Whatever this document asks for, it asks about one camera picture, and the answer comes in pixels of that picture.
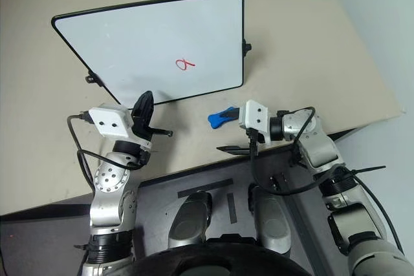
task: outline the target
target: gray floor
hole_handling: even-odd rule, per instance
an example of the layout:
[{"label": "gray floor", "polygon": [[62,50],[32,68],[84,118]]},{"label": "gray floor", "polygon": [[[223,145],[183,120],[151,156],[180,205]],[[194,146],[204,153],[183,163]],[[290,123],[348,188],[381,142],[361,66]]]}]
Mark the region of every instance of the gray floor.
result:
[{"label": "gray floor", "polygon": [[[262,176],[286,169],[286,156],[274,154],[257,161]],[[309,181],[306,171],[286,172],[294,184]],[[254,237],[253,218],[247,206],[247,188],[252,182],[248,162],[212,169],[196,175],[143,187],[139,192],[138,216],[134,244],[137,257],[150,255],[167,248],[167,235],[173,218],[185,198],[177,192],[203,186],[212,182],[232,179],[233,184],[209,191],[213,196],[212,223],[207,237],[219,237],[224,233],[238,233]],[[226,196],[233,193],[237,222],[231,224]],[[295,198],[303,213],[307,229],[312,231],[312,242],[326,257],[327,275],[347,275],[346,260],[333,244],[326,223],[327,211],[317,189]],[[88,202],[90,197],[72,202]],[[287,211],[292,230],[291,259],[313,274],[314,264],[309,262],[301,240],[308,232],[296,229],[296,224]],[[1,224],[1,249],[8,276],[15,275],[75,275],[82,258],[82,251],[74,244],[85,244],[89,238],[88,217],[39,220],[31,222],[6,222]]]}]

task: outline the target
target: blue object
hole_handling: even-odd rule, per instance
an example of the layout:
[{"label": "blue object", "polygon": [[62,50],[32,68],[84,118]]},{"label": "blue object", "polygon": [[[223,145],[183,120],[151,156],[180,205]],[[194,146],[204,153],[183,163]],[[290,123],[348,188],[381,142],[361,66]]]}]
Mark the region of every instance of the blue object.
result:
[{"label": "blue object", "polygon": [[218,129],[224,123],[237,120],[238,118],[239,108],[229,107],[224,111],[209,115],[208,121],[213,129]]}]

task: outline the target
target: table surface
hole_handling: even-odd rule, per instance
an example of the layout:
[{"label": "table surface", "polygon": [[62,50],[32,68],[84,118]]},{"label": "table surface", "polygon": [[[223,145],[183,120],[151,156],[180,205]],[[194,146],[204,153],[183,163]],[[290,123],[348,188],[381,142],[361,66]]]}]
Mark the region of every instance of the table surface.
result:
[{"label": "table surface", "polygon": [[[86,84],[85,67],[50,19],[135,1],[143,0],[1,0],[0,214],[90,191],[65,120],[113,100]],[[216,147],[247,143],[245,133],[236,122],[213,130],[207,116],[248,99],[272,111],[313,105],[327,133],[400,114],[338,0],[245,0],[245,38],[253,50],[242,87],[155,107],[151,125],[175,134],[154,137],[143,179],[231,158]],[[84,148],[110,148],[92,125],[75,127]]]}]

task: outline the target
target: whiteboard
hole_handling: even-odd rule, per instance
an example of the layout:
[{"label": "whiteboard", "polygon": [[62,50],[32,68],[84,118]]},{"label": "whiteboard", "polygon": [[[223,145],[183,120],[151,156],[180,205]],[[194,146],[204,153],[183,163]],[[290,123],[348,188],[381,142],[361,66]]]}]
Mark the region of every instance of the whiteboard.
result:
[{"label": "whiteboard", "polygon": [[243,84],[243,0],[160,0],[56,16],[52,24],[104,87],[132,108]]}]

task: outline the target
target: black tape strip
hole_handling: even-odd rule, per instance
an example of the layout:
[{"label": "black tape strip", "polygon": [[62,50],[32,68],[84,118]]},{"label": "black tape strip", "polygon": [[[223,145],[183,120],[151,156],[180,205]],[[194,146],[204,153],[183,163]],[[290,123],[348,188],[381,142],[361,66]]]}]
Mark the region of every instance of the black tape strip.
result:
[{"label": "black tape strip", "polygon": [[209,191],[213,189],[218,189],[219,187],[230,186],[232,184],[233,184],[233,179],[230,178],[230,179],[213,182],[212,184],[205,184],[203,186],[193,187],[187,190],[182,190],[182,191],[177,192],[177,194],[178,194],[178,197],[181,198],[181,197],[186,197],[188,195],[196,193],[198,191]]},{"label": "black tape strip", "polygon": [[237,222],[237,215],[235,214],[235,204],[233,193],[227,193],[228,214],[230,215],[230,223]]}]

